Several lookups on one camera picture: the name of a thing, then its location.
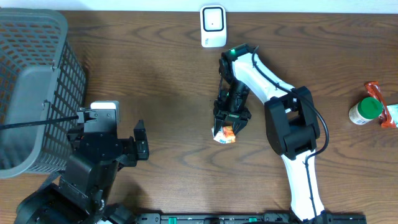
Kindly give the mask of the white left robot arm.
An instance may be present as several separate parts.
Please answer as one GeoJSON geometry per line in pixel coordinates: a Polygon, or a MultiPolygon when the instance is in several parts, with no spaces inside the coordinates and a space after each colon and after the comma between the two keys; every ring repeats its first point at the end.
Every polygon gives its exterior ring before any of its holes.
{"type": "Polygon", "coordinates": [[[16,223],[135,223],[120,204],[108,205],[116,174],[149,158],[143,120],[119,139],[117,122],[86,121],[68,133],[74,148],[64,170],[51,173],[16,210],[16,223]]]}

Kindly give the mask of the green cap bottle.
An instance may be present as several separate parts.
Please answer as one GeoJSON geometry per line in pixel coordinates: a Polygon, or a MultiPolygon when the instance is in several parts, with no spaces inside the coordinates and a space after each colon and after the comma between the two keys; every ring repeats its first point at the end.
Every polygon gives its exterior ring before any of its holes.
{"type": "Polygon", "coordinates": [[[349,119],[357,125],[364,125],[376,118],[382,112],[382,106],[373,97],[367,97],[355,104],[348,112],[349,119]]]}

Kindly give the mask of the orange chocolate bar wrapper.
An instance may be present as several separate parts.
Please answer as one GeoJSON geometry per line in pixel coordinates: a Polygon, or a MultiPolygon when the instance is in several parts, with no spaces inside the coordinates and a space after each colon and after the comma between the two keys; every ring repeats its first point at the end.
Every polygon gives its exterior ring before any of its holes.
{"type": "Polygon", "coordinates": [[[379,82],[367,82],[364,84],[369,96],[375,98],[382,106],[382,112],[379,115],[379,122],[382,128],[396,128],[396,122],[393,120],[387,104],[381,93],[379,82]]]}

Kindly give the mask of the orange Kleenex tissue pack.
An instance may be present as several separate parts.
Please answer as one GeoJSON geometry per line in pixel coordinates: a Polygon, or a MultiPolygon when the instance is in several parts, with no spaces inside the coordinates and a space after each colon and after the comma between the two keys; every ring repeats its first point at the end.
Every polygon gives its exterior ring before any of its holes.
{"type": "Polygon", "coordinates": [[[236,142],[236,136],[233,133],[232,126],[223,126],[215,135],[213,139],[221,144],[231,144],[236,142]]]}

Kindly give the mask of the green tissue pack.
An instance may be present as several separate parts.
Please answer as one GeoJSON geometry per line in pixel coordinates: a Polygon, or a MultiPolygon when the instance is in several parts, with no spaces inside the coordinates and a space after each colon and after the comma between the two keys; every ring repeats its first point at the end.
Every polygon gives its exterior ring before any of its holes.
{"type": "Polygon", "coordinates": [[[396,127],[398,128],[398,104],[387,105],[387,109],[390,113],[392,120],[394,121],[396,127]]]}

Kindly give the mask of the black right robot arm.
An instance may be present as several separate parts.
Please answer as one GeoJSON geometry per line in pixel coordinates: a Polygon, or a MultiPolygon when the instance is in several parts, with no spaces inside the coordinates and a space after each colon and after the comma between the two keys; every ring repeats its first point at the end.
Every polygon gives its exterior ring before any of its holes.
{"type": "Polygon", "coordinates": [[[290,185],[290,209],[297,223],[318,223],[325,208],[318,193],[315,156],[320,128],[325,120],[314,107],[310,90],[296,88],[277,77],[257,54],[242,44],[221,54],[219,74],[229,89],[219,89],[214,102],[213,135],[225,124],[238,134],[251,119],[246,107],[249,93],[264,106],[266,137],[285,165],[290,185]]]}

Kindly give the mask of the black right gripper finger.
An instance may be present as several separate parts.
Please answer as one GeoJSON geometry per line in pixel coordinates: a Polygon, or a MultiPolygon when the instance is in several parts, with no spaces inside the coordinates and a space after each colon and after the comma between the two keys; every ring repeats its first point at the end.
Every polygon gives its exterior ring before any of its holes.
{"type": "Polygon", "coordinates": [[[248,123],[248,119],[231,119],[233,133],[237,135],[248,123]]]}
{"type": "Polygon", "coordinates": [[[214,129],[213,129],[213,135],[216,136],[217,133],[220,131],[220,129],[223,127],[223,124],[225,122],[225,117],[224,116],[214,116],[214,129]]]}

